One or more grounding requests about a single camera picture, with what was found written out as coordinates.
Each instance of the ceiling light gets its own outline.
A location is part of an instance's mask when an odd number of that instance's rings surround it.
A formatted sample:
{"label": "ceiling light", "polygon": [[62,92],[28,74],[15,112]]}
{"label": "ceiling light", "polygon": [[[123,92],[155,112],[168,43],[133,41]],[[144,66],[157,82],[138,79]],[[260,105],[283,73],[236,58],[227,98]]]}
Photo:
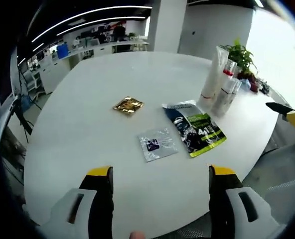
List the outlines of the ceiling light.
{"label": "ceiling light", "polygon": [[37,40],[39,37],[41,37],[43,34],[47,33],[48,31],[50,31],[51,29],[54,29],[56,26],[66,22],[66,21],[69,21],[71,19],[74,19],[76,17],[79,17],[79,16],[83,16],[85,14],[88,14],[88,13],[92,13],[92,12],[95,12],[95,11],[102,11],[102,10],[109,10],[109,9],[115,9],[115,8],[147,8],[147,9],[151,9],[152,7],[151,6],[111,6],[111,7],[104,7],[104,8],[100,8],[100,9],[95,9],[95,10],[91,10],[91,11],[86,11],[84,13],[81,13],[81,14],[78,14],[78,15],[75,15],[75,16],[72,16],[68,19],[65,19],[55,25],[53,25],[52,27],[50,27],[49,29],[45,30],[43,33],[41,33],[40,35],[38,35],[35,39],[33,39],[31,42],[34,42],[35,40]]}
{"label": "ceiling light", "polygon": [[209,0],[187,0],[187,5],[192,5],[198,2],[209,1]]}
{"label": "ceiling light", "polygon": [[72,23],[69,23],[68,25],[69,26],[75,26],[75,25],[77,25],[77,24],[80,24],[80,23],[83,23],[83,22],[85,22],[86,20],[85,19],[79,19],[79,20],[76,20],[76,21],[74,21],[74,22],[72,22]]}
{"label": "ceiling light", "polygon": [[61,35],[61,34],[64,34],[65,32],[68,32],[72,29],[75,29],[75,28],[78,28],[78,27],[81,27],[81,26],[84,26],[84,25],[88,25],[88,24],[92,24],[92,23],[95,23],[95,22],[99,22],[99,21],[108,21],[108,20],[115,20],[115,19],[128,19],[128,18],[134,18],[134,19],[145,19],[144,16],[120,16],[120,17],[111,17],[111,18],[105,18],[105,19],[101,19],[101,20],[96,20],[96,21],[90,21],[90,22],[87,22],[87,23],[84,23],[84,24],[81,24],[81,25],[78,25],[78,26],[74,26],[68,30],[65,30],[65,31],[62,31],[61,33],[58,33],[57,36]]}
{"label": "ceiling light", "polygon": [[19,62],[18,65],[20,65],[25,59],[26,59],[26,58],[23,58],[23,59]]}
{"label": "ceiling light", "polygon": [[254,1],[256,2],[256,4],[257,4],[258,6],[260,6],[260,7],[264,7],[264,5],[262,4],[261,1],[259,1],[259,0],[254,0]]}
{"label": "ceiling light", "polygon": [[36,48],[34,48],[32,51],[37,50],[40,46],[42,46],[44,43],[41,43],[40,45],[38,45]]}

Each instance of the blue container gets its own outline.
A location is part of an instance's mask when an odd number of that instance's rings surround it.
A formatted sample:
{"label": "blue container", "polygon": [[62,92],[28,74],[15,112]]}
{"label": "blue container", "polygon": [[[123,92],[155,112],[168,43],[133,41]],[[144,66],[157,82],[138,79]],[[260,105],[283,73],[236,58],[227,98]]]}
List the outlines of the blue container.
{"label": "blue container", "polygon": [[68,45],[62,44],[60,46],[57,46],[57,54],[59,59],[69,55]]}
{"label": "blue container", "polygon": [[22,96],[21,98],[21,110],[22,112],[27,111],[33,103],[31,102],[29,96]]}

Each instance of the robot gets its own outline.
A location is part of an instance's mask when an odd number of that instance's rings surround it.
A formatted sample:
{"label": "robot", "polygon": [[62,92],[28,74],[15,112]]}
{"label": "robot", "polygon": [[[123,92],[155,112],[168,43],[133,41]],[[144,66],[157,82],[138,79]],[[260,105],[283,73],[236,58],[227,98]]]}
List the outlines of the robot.
{"label": "robot", "polygon": [[[295,110],[266,103],[295,126]],[[274,238],[285,228],[271,215],[270,205],[252,188],[244,187],[232,169],[209,166],[209,209],[212,238]],[[78,189],[71,189],[39,227],[48,239],[112,239],[113,168],[92,169]]]}

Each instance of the computer monitor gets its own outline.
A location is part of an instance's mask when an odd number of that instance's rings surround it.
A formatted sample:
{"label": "computer monitor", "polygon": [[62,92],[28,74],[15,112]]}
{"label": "computer monitor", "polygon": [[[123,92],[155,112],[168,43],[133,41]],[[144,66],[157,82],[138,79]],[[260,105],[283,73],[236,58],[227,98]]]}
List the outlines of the computer monitor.
{"label": "computer monitor", "polygon": [[106,32],[106,31],[110,31],[110,30],[111,30],[110,25],[98,26],[98,32]]}
{"label": "computer monitor", "polygon": [[43,52],[43,51],[40,51],[40,52],[37,54],[37,59],[38,59],[38,61],[41,61],[43,58],[44,58],[44,52]]}
{"label": "computer monitor", "polygon": [[90,36],[92,36],[91,31],[84,31],[80,34],[80,38],[86,38],[86,37],[90,37]]}
{"label": "computer monitor", "polygon": [[90,43],[91,46],[100,45],[100,42],[99,42],[99,40],[97,38],[89,40],[89,43]]}

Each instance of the white pillar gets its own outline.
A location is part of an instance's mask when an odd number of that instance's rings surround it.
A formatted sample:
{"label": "white pillar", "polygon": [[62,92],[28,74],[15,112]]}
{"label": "white pillar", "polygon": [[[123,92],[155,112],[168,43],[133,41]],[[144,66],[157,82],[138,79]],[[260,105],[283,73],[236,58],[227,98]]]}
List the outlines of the white pillar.
{"label": "white pillar", "polygon": [[149,51],[177,53],[186,0],[154,0],[148,31]]}

